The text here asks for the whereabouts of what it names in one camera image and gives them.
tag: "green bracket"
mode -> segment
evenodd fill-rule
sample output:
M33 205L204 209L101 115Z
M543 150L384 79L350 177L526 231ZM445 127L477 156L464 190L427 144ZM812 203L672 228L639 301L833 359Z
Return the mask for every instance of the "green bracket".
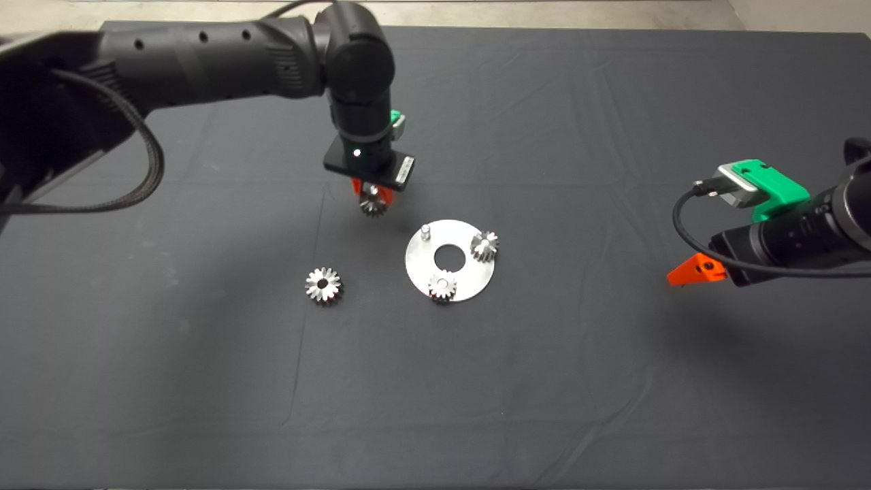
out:
M732 164L732 170L768 194L768 200L753 209L753 222L758 223L783 213L811 198L808 191L762 160L744 160Z

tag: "circular metal plate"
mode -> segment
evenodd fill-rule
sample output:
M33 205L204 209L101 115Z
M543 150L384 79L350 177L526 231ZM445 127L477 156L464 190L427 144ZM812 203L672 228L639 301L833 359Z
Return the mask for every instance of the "circular metal plate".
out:
M436 266L436 250L444 245L454 245L463 251L466 263L453 273L456 279L456 294L451 301L465 301L480 293L493 276L494 261L479 262L472 256L469 247L472 237L481 230L467 222L457 220L433 221L429 224L429 240L423 240L417 230L405 249L405 270L417 290L429 297L429 278L439 270Z

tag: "gear teeth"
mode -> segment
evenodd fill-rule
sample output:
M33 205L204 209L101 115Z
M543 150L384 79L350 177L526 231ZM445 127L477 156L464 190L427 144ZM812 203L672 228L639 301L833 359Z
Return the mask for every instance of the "gear teeth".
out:
M342 292L339 273L330 268L315 269L306 279L306 296L315 303L326 306L335 303Z
M456 294L456 279L447 270L440 270L429 278L429 297L437 303L447 303Z
M387 208L387 201L378 192L378 187L363 182L362 190L360 191L360 210L363 214L370 218L375 218L386 213Z
M475 260L490 262L496 258L499 251L499 237L492 231L478 232L472 238L471 252Z

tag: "black cable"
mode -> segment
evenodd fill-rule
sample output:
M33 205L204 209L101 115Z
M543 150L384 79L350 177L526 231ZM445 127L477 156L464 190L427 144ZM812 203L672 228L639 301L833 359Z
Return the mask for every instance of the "black cable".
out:
M306 3L316 3L316 2L329 2L329 3L335 3L335 1L336 1L336 0L296 0L296 2L288 3L287 5L285 5L285 6L283 6L283 7L280 7L279 9L276 9L276 10L273 10L273 11L269 12L268 14L266 14L265 16L263 16L263 18L277 18L277 17L281 17L281 16L283 16L284 14L288 13L290 10L293 10L293 9L299 7L300 5L304 5L304 4L306 4Z
M697 197L700 195L704 195L704 192L699 191L699 186L696 186L693 190L688 191L686 194L680 196L680 199L678 199L678 202L674 204L674 209L672 210L672 223L674 223L675 231L678 232L680 238L682 238L687 245L694 248L696 251L711 257L714 260L723 262L726 265L731 265L732 267L735 267L737 269L752 270L754 272L762 272L765 274L782 277L809 277L817 279L855 279L860 277L871 277L871 269L790 269L789 267L774 267L751 262L744 262L715 252L703 245L695 238L693 238L692 235L690 235L690 233L686 231L684 223L680 219L680 212L681 210L683 210L686 202L693 197Z
M51 74L61 78L64 81L73 84L81 85L105 95L124 117L130 122L131 126L142 135L145 140L145 149L148 151L148 172L136 188L130 193L125 194L112 201L102 202L92 206L56 206L53 204L3 204L0 205L0 214L74 214L74 213L102 213L105 211L114 211L139 204L146 197L150 196L158 184L163 179L164 174L164 154L163 148L160 147L158 139L152 133L152 130L142 119L136 106L127 100L123 95L115 92L110 87L96 82L90 78L83 77L71 71L51 70Z

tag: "sticker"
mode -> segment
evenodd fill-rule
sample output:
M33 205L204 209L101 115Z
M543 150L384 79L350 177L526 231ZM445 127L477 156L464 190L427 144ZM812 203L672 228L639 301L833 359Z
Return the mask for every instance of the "sticker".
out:
M396 174L396 183L404 184L405 180L408 178L408 174L411 173L411 167L415 164L415 157L407 156L405 160L402 161L402 166L399 167L399 173Z

